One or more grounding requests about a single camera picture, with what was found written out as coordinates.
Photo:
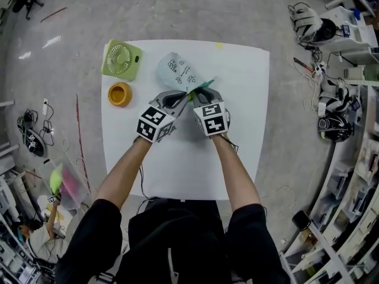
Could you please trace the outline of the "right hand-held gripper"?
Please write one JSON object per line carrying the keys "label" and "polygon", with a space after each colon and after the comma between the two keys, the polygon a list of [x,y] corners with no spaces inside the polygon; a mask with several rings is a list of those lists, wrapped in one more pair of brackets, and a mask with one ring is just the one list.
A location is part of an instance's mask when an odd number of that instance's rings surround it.
{"label": "right hand-held gripper", "polygon": [[228,132],[230,113],[220,93],[209,87],[193,91],[192,101],[196,122],[205,136]]}

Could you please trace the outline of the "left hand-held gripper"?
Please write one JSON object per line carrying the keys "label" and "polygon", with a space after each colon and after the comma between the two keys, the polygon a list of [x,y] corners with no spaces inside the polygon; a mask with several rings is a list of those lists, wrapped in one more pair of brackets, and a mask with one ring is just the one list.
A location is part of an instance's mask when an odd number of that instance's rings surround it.
{"label": "left hand-held gripper", "polygon": [[151,143],[160,142],[171,134],[188,101],[189,95],[183,91],[158,94],[139,116],[136,128],[138,136]]}

